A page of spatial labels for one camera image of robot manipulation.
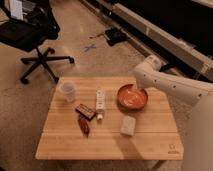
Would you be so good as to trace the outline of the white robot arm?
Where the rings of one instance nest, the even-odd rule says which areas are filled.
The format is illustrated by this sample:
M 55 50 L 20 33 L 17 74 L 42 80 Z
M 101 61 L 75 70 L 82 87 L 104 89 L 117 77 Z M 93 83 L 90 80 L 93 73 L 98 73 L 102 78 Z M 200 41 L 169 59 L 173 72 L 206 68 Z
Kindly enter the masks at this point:
M 166 74 L 161 67 L 161 60 L 149 55 L 133 70 L 136 85 L 155 87 L 193 106 L 181 171 L 213 171 L 213 83 Z

